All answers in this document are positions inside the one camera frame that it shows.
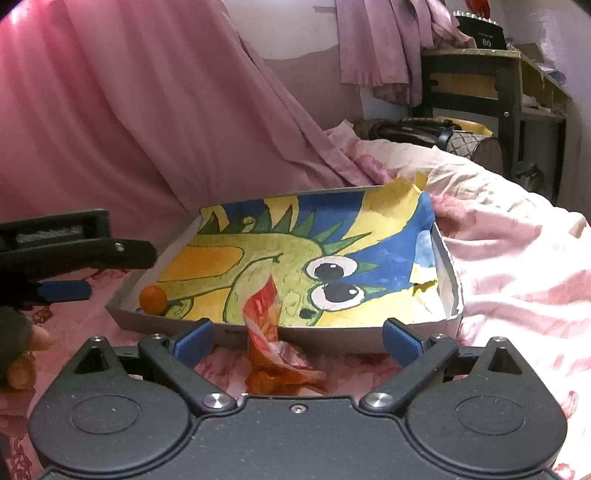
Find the person's left hand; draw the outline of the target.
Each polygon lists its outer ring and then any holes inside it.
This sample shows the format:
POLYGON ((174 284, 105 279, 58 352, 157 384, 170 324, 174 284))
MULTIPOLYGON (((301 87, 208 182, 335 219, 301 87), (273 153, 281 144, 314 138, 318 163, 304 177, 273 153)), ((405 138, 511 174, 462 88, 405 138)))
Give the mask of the person's left hand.
POLYGON ((29 390, 36 379, 33 352, 47 350, 53 338, 20 312, 1 308, 1 385, 29 390))

